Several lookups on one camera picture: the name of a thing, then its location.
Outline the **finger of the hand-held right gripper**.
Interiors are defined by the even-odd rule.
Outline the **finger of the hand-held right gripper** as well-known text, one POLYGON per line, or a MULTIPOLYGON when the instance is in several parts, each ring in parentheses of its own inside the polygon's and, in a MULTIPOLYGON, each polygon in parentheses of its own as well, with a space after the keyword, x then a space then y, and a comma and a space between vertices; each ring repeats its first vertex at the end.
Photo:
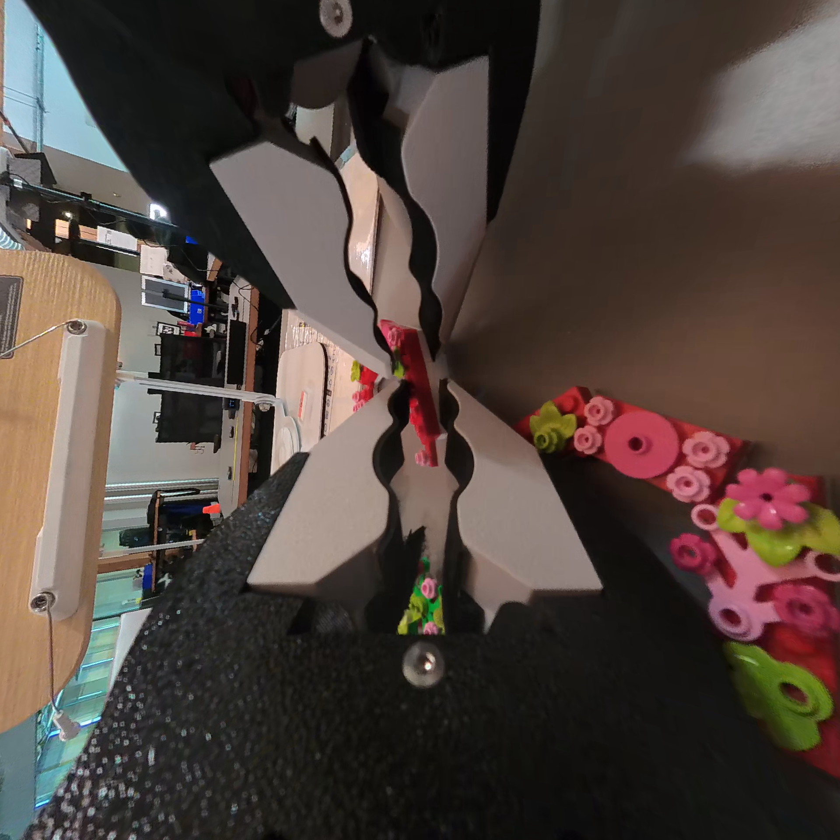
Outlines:
POLYGON ((408 245, 432 359, 453 331, 487 231, 490 59, 406 65, 364 45, 348 94, 364 162, 408 245))
POLYGON ((375 304, 350 267, 350 199, 321 145, 266 135, 210 168, 292 307, 355 360, 390 376, 375 304))

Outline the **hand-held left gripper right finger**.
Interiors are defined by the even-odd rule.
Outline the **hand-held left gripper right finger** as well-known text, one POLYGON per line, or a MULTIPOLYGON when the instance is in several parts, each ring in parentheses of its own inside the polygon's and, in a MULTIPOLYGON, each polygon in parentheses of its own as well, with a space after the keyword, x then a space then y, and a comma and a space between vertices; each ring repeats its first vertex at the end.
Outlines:
POLYGON ((442 380, 438 396, 457 483, 442 571, 446 633, 485 632, 508 603, 601 593, 535 447, 454 381, 442 380))

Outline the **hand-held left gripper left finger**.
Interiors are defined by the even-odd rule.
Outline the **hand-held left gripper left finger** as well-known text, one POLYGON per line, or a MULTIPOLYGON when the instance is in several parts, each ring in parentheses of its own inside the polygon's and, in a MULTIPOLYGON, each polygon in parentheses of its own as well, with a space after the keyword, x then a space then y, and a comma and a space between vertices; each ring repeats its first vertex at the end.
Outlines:
POLYGON ((341 605, 359 624, 384 591, 387 545, 402 537, 392 488, 404 464, 404 382, 320 440, 248 575, 256 592, 341 605))

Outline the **red lego strip with flowers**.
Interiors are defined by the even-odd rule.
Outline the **red lego strip with flowers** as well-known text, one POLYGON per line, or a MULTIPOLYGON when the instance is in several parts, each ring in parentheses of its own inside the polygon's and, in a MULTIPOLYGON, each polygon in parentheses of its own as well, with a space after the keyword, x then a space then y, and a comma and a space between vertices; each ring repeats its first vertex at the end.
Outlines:
POLYGON ((409 421, 418 438, 420 449, 415 461, 424 467, 438 467, 436 443, 441 435, 438 412, 420 333, 397 322, 383 319, 380 330, 392 351, 397 378, 409 384, 409 421))

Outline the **green and pink lego piece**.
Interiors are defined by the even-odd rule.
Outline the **green and pink lego piece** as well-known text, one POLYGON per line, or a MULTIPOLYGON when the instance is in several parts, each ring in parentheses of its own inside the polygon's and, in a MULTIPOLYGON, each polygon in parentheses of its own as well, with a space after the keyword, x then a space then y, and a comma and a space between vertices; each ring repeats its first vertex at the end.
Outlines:
POLYGON ((418 563, 409 602, 396 629, 401 636, 445 634, 444 590, 430 564, 425 555, 418 563))

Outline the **pink flower lego assembly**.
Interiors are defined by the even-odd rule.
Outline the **pink flower lego assembly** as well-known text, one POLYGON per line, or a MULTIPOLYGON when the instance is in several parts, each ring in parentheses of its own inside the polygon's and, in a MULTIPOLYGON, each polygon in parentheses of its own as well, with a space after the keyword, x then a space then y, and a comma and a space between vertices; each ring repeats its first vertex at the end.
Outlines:
POLYGON ((668 546, 699 577, 732 681, 775 745, 839 774, 838 516, 823 480, 741 469, 749 442, 573 387, 516 431, 667 492, 693 530, 668 546))

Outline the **clear plastic bag with label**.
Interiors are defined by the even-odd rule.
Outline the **clear plastic bag with label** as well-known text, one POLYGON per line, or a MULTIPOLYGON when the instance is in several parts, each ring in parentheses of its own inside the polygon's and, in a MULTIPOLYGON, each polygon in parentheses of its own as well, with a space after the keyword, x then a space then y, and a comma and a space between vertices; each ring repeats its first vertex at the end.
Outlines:
MULTIPOLYGON (((375 272, 375 249, 380 226, 381 194, 375 173, 361 159, 352 143, 336 163, 351 202, 351 225, 348 257, 352 272, 361 279, 364 288, 372 292, 375 272)), ((351 379, 354 357, 338 344, 316 330, 296 311, 286 310, 281 320, 281 354, 309 343, 320 343, 326 357, 326 385, 322 414, 322 435, 354 413, 354 394, 361 389, 351 379)))

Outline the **white rounded board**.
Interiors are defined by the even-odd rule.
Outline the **white rounded board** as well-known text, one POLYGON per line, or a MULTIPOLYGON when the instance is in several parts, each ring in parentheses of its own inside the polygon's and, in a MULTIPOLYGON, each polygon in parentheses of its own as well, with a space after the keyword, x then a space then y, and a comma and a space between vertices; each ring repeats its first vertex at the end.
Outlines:
POLYGON ((276 380, 270 472, 299 453, 310 451, 323 437, 326 408, 327 353, 320 342, 280 354, 276 380))

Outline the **clear acrylic stand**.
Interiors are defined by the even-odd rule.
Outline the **clear acrylic stand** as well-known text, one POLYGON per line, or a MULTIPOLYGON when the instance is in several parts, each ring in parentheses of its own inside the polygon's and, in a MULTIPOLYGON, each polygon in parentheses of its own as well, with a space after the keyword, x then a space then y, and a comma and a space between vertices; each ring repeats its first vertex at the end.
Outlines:
POLYGON ((211 445, 214 453, 222 447, 224 419, 230 411, 239 413, 250 404, 262 413, 275 412, 275 395, 222 386, 143 376, 118 371, 116 386, 137 385, 159 396, 161 408, 154 415, 155 442, 191 447, 211 445))

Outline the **white bar on board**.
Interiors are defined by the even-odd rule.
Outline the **white bar on board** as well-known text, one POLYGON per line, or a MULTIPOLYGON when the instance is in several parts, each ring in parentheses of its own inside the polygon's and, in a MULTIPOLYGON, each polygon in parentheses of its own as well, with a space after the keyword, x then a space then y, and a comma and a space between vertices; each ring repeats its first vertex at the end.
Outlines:
POLYGON ((44 517, 35 541, 29 608, 54 621, 72 617, 81 600, 107 330, 69 322, 62 338, 58 403, 44 517))

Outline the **wooden board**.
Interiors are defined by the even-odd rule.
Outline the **wooden board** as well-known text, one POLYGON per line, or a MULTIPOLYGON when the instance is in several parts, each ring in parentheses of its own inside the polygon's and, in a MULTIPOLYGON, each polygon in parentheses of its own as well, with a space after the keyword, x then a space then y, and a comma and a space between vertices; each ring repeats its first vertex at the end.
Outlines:
POLYGON ((121 305, 90 264, 48 252, 2 251, 1 729, 47 706, 75 675, 91 635, 121 305), (30 610, 35 541, 44 517, 56 425, 60 351, 69 322, 107 330, 106 361, 77 612, 63 621, 30 610))

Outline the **red lego frame with flowers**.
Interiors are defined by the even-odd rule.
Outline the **red lego frame with flowers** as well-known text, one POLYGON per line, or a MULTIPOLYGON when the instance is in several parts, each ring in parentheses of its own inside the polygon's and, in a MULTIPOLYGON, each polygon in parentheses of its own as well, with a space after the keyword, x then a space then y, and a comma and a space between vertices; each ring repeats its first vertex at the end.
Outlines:
POLYGON ((353 413, 358 412, 377 393, 377 382, 380 376, 364 366, 358 360, 353 360, 350 371, 350 381, 355 386, 352 398, 353 413))

